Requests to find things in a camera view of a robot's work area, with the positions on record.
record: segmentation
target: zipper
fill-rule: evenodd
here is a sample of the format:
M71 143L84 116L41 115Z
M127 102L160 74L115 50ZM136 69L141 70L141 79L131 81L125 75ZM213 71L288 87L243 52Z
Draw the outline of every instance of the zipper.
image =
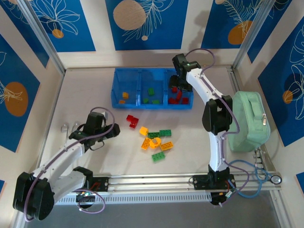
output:
M263 125L266 126L266 122L267 122L267 117L266 114L263 113Z

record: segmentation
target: red lego brick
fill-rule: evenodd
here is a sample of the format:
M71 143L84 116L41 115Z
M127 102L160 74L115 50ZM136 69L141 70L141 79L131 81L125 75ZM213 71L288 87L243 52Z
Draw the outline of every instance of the red lego brick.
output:
M177 96L176 96L175 101L176 101L176 102L179 102L179 101L181 100L181 96L182 96L182 91L179 90L179 92L177 93Z
M139 119L137 119L137 118L133 117L133 119L132 119L131 123L132 123L132 124L134 124L134 123L136 123L136 124L137 124L137 123L138 123L138 121L139 121Z
M136 126L137 126L137 124L138 124L138 121L139 121L139 119L138 118L135 118L135 117L133 117L133 116L131 116L132 117L132 119L130 120L130 127L131 128L135 128Z
M132 115L128 115L128 116L127 116L127 121L132 122L133 118L134 118L134 117L133 117Z
M181 99L181 103L182 103L183 105L189 104L189 98L183 97L183 98Z
M171 105L174 105L174 104L176 105L177 104L177 102L175 101L175 99L173 97L170 97L169 100L168 100L168 102Z
M172 88L172 93L174 93L174 94L177 93L177 87Z
M137 126L137 123L138 123L138 122L130 123L129 126L130 126L131 128L135 128L135 127Z

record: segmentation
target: bag handle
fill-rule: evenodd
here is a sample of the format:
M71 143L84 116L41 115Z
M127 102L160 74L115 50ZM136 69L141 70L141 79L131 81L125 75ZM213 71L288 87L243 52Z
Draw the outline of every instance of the bag handle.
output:
M247 99L253 111L253 115L254 115L253 122L255 125L255 129L262 130L264 113L261 110L260 100L258 99L256 94L251 94L251 93L247 94Z

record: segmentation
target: cable connector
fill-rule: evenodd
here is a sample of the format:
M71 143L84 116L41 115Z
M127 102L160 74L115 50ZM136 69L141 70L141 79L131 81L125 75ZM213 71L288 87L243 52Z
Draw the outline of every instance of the cable connector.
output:
M232 191L229 190L229 192L226 193L226 198L228 199L232 195Z

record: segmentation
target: mint green bag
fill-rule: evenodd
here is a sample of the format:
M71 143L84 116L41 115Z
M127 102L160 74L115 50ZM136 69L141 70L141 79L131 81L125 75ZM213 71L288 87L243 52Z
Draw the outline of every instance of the mint green bag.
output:
M251 152L264 144L270 136L262 99L257 92L237 92L233 97L233 114L240 127L239 134L229 134L228 141L233 152ZM236 132L235 122L230 132Z

